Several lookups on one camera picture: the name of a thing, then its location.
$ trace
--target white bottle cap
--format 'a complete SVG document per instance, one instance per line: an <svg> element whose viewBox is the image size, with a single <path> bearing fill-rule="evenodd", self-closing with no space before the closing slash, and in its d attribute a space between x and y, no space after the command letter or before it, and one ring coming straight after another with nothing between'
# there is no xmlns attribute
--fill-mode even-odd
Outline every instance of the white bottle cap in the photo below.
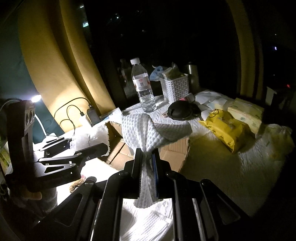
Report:
<svg viewBox="0 0 296 241"><path fill-rule="evenodd" d="M131 64L139 64L140 63L140 59L139 58L133 58L131 59Z"/></svg>

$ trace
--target bottle label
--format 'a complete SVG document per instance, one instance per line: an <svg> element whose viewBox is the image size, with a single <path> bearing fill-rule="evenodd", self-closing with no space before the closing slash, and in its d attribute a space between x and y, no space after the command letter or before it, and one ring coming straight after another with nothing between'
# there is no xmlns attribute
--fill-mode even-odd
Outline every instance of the bottle label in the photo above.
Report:
<svg viewBox="0 0 296 241"><path fill-rule="evenodd" d="M138 92L151 88L148 76L133 80L133 84Z"/></svg>

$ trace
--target yellow plastic bag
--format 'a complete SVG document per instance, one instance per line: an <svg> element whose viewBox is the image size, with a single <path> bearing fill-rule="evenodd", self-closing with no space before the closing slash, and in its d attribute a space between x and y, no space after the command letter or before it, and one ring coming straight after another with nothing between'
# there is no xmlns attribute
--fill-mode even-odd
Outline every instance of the yellow plastic bag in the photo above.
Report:
<svg viewBox="0 0 296 241"><path fill-rule="evenodd" d="M199 122L210 129L232 153L245 144L246 135L250 131L248 124L234 119L229 112L223 110L214 110L205 121Z"/></svg>

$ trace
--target white woven basket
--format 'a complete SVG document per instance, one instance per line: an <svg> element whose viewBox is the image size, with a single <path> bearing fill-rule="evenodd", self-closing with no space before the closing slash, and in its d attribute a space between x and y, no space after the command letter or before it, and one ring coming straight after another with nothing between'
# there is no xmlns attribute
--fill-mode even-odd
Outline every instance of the white woven basket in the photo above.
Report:
<svg viewBox="0 0 296 241"><path fill-rule="evenodd" d="M163 97L170 104L189 94L188 75L174 79L164 80L160 78L163 89Z"/></svg>

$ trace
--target tissue box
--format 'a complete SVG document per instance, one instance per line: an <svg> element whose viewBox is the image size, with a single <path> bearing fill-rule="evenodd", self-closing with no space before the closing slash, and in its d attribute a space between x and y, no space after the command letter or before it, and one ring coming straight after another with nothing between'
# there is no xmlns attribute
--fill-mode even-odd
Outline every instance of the tissue box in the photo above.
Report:
<svg viewBox="0 0 296 241"><path fill-rule="evenodd" d="M264 108L251 102L236 98L227 110L235 119L248 124L254 134L258 133L262 123Z"/></svg>
<svg viewBox="0 0 296 241"><path fill-rule="evenodd" d="M133 160L133 155L122 138L121 125L115 122L107 122L105 125L109 131L110 153L109 156L101 156L99 159L118 171L123 170L125 163ZM160 158L168 161L173 171L181 170L189 150L188 142L187 137L159 148Z"/></svg>

